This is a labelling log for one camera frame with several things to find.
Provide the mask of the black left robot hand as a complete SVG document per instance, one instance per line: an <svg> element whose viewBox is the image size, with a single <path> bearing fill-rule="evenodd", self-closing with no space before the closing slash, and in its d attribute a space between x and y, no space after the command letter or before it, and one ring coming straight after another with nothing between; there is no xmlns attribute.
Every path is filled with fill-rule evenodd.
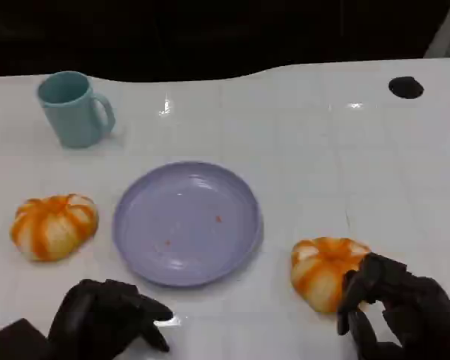
<svg viewBox="0 0 450 360"><path fill-rule="evenodd" d="M84 279L63 298L47 340L54 359L114 359L137 338L168 353L170 346L155 322L172 318L166 305L134 285Z"/></svg>

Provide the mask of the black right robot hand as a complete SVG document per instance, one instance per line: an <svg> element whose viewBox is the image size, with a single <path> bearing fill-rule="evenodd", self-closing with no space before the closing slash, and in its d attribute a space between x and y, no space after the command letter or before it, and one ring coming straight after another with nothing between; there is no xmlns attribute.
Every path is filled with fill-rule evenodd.
<svg viewBox="0 0 450 360"><path fill-rule="evenodd" d="M382 316L397 343L379 342L360 310L362 302L382 302ZM337 307L337 333L351 334L359 359L450 359L450 299L430 277L418 277L407 266L368 253L343 276Z"/></svg>

